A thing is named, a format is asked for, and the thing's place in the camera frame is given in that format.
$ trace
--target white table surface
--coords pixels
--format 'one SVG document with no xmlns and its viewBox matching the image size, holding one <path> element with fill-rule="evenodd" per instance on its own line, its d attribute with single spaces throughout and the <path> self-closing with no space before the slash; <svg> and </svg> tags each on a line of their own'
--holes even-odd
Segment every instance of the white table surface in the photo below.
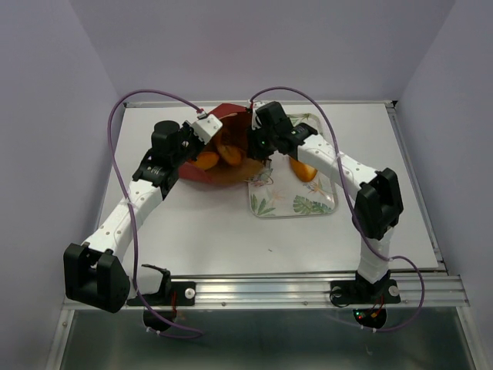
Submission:
<svg viewBox="0 0 493 370">
<path fill-rule="evenodd" d="M 412 190 L 384 104 L 322 106 L 334 125 L 342 151 L 377 169 L 390 167 L 398 177 L 404 212 L 391 243 L 391 254 L 408 256 L 419 268 L 437 261 Z M 313 113 L 310 105 L 284 105 L 287 113 Z M 150 148 L 155 123 L 171 119 L 193 121 L 194 112 L 180 108 L 130 108 L 125 112 L 116 159 L 128 182 Z M 179 180 L 169 196 L 139 230 L 139 264 L 154 264 L 172 274 L 268 274 L 315 271 L 355 271 L 360 236 L 350 220 L 342 189 L 331 215 L 289 219 L 259 219 L 249 208 L 246 184 L 215 187 Z M 120 201 L 112 171 L 102 210 L 103 222 Z M 131 271 L 132 245 L 123 265 Z M 406 268 L 403 261 L 391 268 Z M 148 269 L 140 269 L 146 274 Z"/>
</svg>

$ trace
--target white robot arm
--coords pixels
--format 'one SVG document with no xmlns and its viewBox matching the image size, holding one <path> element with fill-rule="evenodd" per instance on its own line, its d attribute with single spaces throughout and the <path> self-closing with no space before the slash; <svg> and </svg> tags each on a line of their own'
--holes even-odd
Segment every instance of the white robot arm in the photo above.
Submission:
<svg viewBox="0 0 493 370">
<path fill-rule="evenodd" d="M 278 102 L 255 103 L 252 117 L 248 157 L 265 160 L 279 151 L 316 168 L 341 185 L 334 147 L 315 129 L 304 123 L 293 126 Z M 173 121 L 156 124 L 151 136 L 153 147 L 133 175 L 129 199 L 123 199 L 82 245 L 71 244 L 65 251 L 68 298 L 110 312 L 117 312 L 125 304 L 130 284 L 121 261 L 132 240 L 128 202 L 133 205 L 137 227 L 140 227 L 177 181 L 179 166 L 195 158 L 221 127 L 222 123 L 212 115 L 198 119 L 192 125 L 184 123 L 181 128 Z M 403 210 L 397 177 L 389 169 L 376 171 L 342 153 L 339 157 L 349 196 L 355 200 L 359 223 L 372 247 L 388 257 L 393 226 Z M 158 293 L 167 295 L 171 285 L 169 272 L 147 267 L 163 274 Z M 333 291 L 340 290 L 334 299 L 337 304 L 373 303 L 390 285 L 395 285 L 389 277 L 388 263 L 375 256 L 362 242 L 356 279 L 334 282 Z M 400 298 L 386 297 L 385 301 L 398 303 Z"/>
</svg>

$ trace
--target white wall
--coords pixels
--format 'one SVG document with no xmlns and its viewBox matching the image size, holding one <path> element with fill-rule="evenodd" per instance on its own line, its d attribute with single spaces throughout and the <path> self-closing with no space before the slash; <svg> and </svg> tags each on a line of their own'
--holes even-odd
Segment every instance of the white wall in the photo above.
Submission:
<svg viewBox="0 0 493 370">
<path fill-rule="evenodd" d="M 66 0 L 0 5 L 0 368 L 44 368 L 62 254 L 93 228 L 116 92 Z"/>
<path fill-rule="evenodd" d="M 398 115 L 447 266 L 493 360 L 493 2 L 458 0 Z"/>
<path fill-rule="evenodd" d="M 398 99 L 453 0 L 71 0 L 118 93 Z"/>
</svg>

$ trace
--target metal frame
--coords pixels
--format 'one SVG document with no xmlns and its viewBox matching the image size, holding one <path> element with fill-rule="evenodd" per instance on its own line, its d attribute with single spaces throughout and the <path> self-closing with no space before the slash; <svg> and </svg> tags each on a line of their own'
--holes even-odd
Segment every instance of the metal frame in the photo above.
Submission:
<svg viewBox="0 0 493 370">
<path fill-rule="evenodd" d="M 46 370 L 59 369 L 62 366 L 63 353 L 69 340 L 70 328 L 74 319 L 74 311 L 62 309 L 59 323 L 56 325 L 55 337 L 50 348 Z"/>
<path fill-rule="evenodd" d="M 402 302 L 392 308 L 417 307 L 421 285 L 414 273 L 393 273 L 400 288 Z M 253 276 L 173 277 L 173 281 L 195 281 L 195 305 L 188 310 L 292 310 L 335 308 L 328 297 L 330 282 L 353 280 L 354 273 L 340 274 L 273 274 Z M 469 301 L 459 276 L 443 272 L 424 273 L 425 307 L 467 307 Z M 79 302 L 65 300 L 64 309 L 97 310 Z M 142 310 L 125 306 L 124 310 Z"/>
<path fill-rule="evenodd" d="M 202 105 L 213 105 L 224 102 L 200 102 Z M 305 101 L 283 101 L 287 104 L 306 104 Z M 321 101 L 322 104 L 337 103 L 383 103 L 394 129 L 394 134 L 401 149 L 414 194 L 426 224 L 428 234 L 438 262 L 436 271 L 423 273 L 426 287 L 425 307 L 456 307 L 464 330 L 464 336 L 471 351 L 475 367 L 489 368 L 488 360 L 481 345 L 478 330 L 471 316 L 469 300 L 459 276 L 449 276 L 445 267 L 438 243 L 431 226 L 430 217 L 421 194 L 411 159 L 399 129 L 397 114 L 390 101 Z M 127 108 L 158 108 L 179 106 L 175 102 L 144 102 L 127 103 Z M 393 272 L 392 278 L 400 288 L 402 302 L 392 308 L 414 308 L 418 306 L 421 286 L 414 272 Z M 220 276 L 181 276 L 173 277 L 174 281 L 196 282 L 196 304 L 192 307 L 180 307 L 185 310 L 291 310 L 291 309 L 332 309 L 335 308 L 328 300 L 327 291 L 333 280 L 352 280 L 354 272 L 341 273 L 306 273 L 306 274 L 251 274 L 251 275 L 220 275 Z M 125 306 L 123 310 L 142 310 L 142 307 Z M 96 308 L 66 299 L 55 333 L 55 340 L 50 352 L 47 369 L 59 368 L 69 337 L 69 329 L 75 310 L 96 310 Z"/>
</svg>

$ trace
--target glass panel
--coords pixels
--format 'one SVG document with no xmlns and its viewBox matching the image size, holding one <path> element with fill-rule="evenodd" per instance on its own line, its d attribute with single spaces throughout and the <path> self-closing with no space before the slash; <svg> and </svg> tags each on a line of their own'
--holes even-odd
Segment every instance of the glass panel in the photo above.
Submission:
<svg viewBox="0 0 493 370">
<path fill-rule="evenodd" d="M 412 310 L 387 311 L 387 326 Z M 147 333 L 141 311 L 78 311 L 63 369 L 470 369 L 474 368 L 455 308 L 425 308 L 391 334 L 347 327 L 328 315 L 352 312 L 185 311 L 181 324 L 201 328 L 194 341 Z"/>
</svg>

